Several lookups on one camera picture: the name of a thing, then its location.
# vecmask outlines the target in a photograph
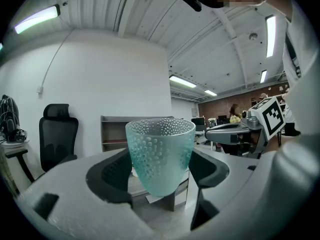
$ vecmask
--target fluorescent light fixture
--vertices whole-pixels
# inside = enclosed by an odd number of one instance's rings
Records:
[[[189,87],[191,87],[191,88],[196,87],[195,84],[193,84],[193,83],[191,83],[191,82],[188,82],[188,81],[186,81],[186,80],[183,80],[183,79],[181,79],[181,78],[179,78],[179,77],[176,77],[175,75],[170,76],[169,79],[170,79],[171,81],[175,81],[175,82],[177,82],[177,83],[183,84],[183,85],[185,85],[185,86],[189,86]]]
[[[267,76],[267,71],[266,70],[262,71],[260,84],[262,84],[266,80],[266,76]]]
[[[271,57],[274,54],[275,41],[276,41],[276,16],[269,16],[265,18],[266,21],[266,57]]]
[[[210,90],[205,90],[204,92],[207,93],[207,94],[210,94],[212,96],[217,96],[214,92],[212,92]]]
[[[22,31],[40,23],[53,18],[56,18],[60,15],[60,7],[58,4],[51,6],[47,9],[41,10],[30,17],[26,18],[18,25],[14,27],[17,34],[20,34]]]

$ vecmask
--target brick wall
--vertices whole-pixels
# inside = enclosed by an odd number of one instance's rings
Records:
[[[200,103],[199,106],[199,116],[204,116],[206,120],[209,118],[218,118],[218,116],[226,115],[228,118],[230,116],[230,108],[233,104],[238,104],[240,111],[247,110],[251,108],[251,99],[255,98],[259,102],[258,98],[262,93],[270,96],[275,96],[281,94],[279,87],[282,86],[285,90],[285,85],[288,83],[281,83],[271,86],[271,90],[268,90],[269,87],[253,90],[247,93],[230,96],[226,98],[221,98],[214,101],[209,101],[206,103]]]

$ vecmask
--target ceiling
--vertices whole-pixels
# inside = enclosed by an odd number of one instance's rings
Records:
[[[28,16],[54,4],[60,5],[58,18],[19,35],[13,31]],[[276,41],[273,56],[266,58],[265,17],[270,15],[276,16]],[[26,0],[2,40],[0,59],[42,35],[69,28],[105,29],[164,47],[168,75],[197,85],[189,88],[171,81],[171,96],[205,102],[278,83],[286,27],[285,18],[267,4],[222,9],[203,5],[195,12],[182,0]],[[257,34],[255,40],[249,39],[251,33]],[[262,70],[268,70],[266,84],[260,84]]]

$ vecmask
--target chair headrest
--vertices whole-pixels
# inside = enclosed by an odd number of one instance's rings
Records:
[[[49,104],[43,111],[45,119],[66,120],[69,119],[69,104]]]

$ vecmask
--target glass cup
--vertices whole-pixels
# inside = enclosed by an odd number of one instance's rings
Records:
[[[135,120],[125,126],[132,163],[153,196],[173,193],[188,167],[196,125],[177,118]]]

